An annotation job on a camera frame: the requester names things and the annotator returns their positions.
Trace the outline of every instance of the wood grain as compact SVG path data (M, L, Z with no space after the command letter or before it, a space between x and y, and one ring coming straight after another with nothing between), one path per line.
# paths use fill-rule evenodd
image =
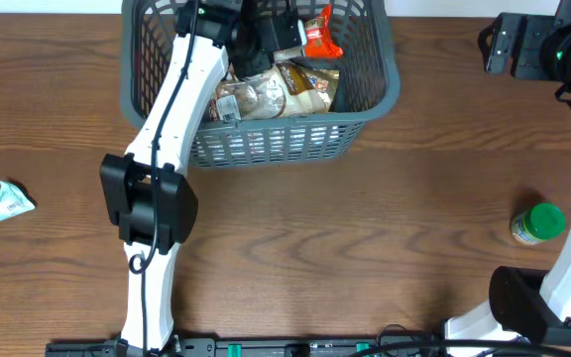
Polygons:
M571 114L553 83L482 72L489 22L392 19L400 101L339 160L192 170L177 326L433 328L483 301L499 265L551 268L565 235L523 247L508 223L536 192L571 222ZM127 262L98 178L136 133L118 109L119 34L118 16L0 15L0 179L38 203L0 224L0 355L122 328Z

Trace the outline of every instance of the white wall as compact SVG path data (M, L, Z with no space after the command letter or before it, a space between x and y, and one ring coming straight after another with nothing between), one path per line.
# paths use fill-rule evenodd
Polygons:
M559 3L559 0L384 1L390 16L445 17L495 17L502 12L553 15ZM122 0L0 0L0 12L118 14L121 4Z

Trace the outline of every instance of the black cable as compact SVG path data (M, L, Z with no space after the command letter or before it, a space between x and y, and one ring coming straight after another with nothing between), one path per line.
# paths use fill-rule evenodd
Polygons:
M535 353L554 357L571 357L571 352L558 348L546 347L520 342L489 341L489 340L440 340L440 341L411 341L390 343L384 346L377 346L367 350L353 353L348 357L365 357L377 353L388 351L400 351L419 348L447 348L447 347L472 347L472 348L492 348L498 350L518 351L525 353Z
M160 118L160 123L158 123L158 128L156 129L156 134L154 134L154 139L151 146L151 187L152 187L152 209L154 215L154 237L151 244L151 250L149 255L145 258L143 253L136 254L129 260L129 271L136 275L142 275L142 281L140 284L140 300L142 303L142 313L143 313L143 356L147 356L147 289L146 289L146 278L145 271L151 265L152 260L156 254L156 249L159 245L159 232L160 232L160 221L158 220L159 207L158 207L158 149L160 147L160 137L162 131L165 127L165 122L167 122L167 117L171 111L171 107L177 98L179 89L184 83L184 79L188 76L188 67L190 66L191 57L193 55L193 47L195 45L195 32L197 28L197 15L199 13L199 0L194 0L193 16L190 24L190 37L188 40L188 49L186 51L186 59L184 60L184 67L179 75L179 80L173 89L169 103L165 108L163 116ZM140 261L140 268L136 269L136 260Z
M386 331L388 331L392 327L399 328L402 331L406 331L406 328L404 328L404 326L402 326L400 324L397 324L397 323L388 324L387 326L383 327L383 329L380 332L378 332L378 335L376 336L376 345L377 346L382 346L381 338L383 337L383 333L385 333ZM387 357L396 357L387 351L383 351L383 354L386 355Z

